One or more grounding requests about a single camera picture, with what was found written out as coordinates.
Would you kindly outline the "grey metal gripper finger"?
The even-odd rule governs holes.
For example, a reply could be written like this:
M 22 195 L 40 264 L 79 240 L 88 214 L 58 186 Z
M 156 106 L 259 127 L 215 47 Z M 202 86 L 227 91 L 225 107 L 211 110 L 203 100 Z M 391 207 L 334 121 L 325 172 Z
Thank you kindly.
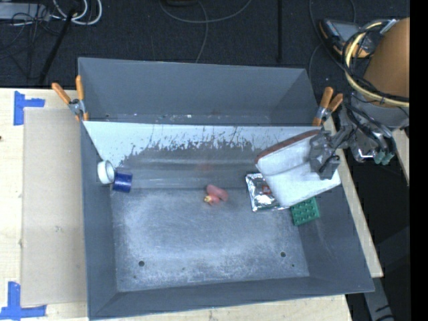
M 310 139 L 310 166 L 313 171 L 318 171 L 320 165 L 330 156 L 336 154 L 332 145 L 330 131 L 321 130 Z
M 340 164 L 340 157 L 334 154 L 328 157 L 318 169 L 318 174 L 322 180 L 330 180 Z

